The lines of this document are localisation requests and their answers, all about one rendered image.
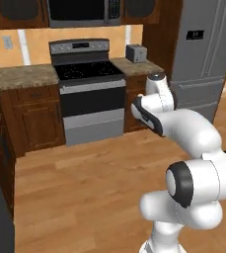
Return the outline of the grey oven with black hob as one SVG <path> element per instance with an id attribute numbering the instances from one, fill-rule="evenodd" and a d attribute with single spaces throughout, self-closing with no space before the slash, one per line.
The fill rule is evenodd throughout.
<path id="1" fill-rule="evenodd" d="M 109 51 L 107 39 L 49 44 L 68 146 L 123 134 L 125 75 Z"/>

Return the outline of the grey microwave oven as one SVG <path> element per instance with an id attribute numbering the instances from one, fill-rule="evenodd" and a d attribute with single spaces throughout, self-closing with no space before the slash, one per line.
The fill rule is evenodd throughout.
<path id="1" fill-rule="evenodd" d="M 120 25 L 120 0 L 46 0 L 51 28 Z"/>

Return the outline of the brown wooden wall cupboards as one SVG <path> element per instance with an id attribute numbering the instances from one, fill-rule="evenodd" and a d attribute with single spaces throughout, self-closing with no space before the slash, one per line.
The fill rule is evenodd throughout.
<path id="1" fill-rule="evenodd" d="M 161 0 L 120 0 L 123 25 L 150 25 L 159 22 Z"/>
<path id="2" fill-rule="evenodd" d="M 0 30 L 47 27 L 46 0 L 0 0 Z"/>

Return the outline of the grey toaster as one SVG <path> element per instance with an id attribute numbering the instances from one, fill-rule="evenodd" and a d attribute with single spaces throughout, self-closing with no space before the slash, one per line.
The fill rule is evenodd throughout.
<path id="1" fill-rule="evenodd" d="M 128 44 L 125 48 L 125 57 L 133 63 L 143 63 L 147 58 L 147 48 L 141 44 Z"/>

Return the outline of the grey wall socket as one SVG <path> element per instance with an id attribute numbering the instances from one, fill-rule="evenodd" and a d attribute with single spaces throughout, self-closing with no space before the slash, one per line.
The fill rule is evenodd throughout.
<path id="1" fill-rule="evenodd" d="M 10 36 L 3 36 L 2 37 L 3 43 L 4 43 L 4 47 L 6 49 L 12 49 L 13 48 L 13 44 L 12 44 L 12 40 Z"/>

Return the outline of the grey fridge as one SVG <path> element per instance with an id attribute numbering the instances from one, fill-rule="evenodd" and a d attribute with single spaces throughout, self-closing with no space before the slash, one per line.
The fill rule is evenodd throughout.
<path id="1" fill-rule="evenodd" d="M 184 0 L 171 77 L 178 107 L 213 121 L 226 79 L 226 0 Z"/>

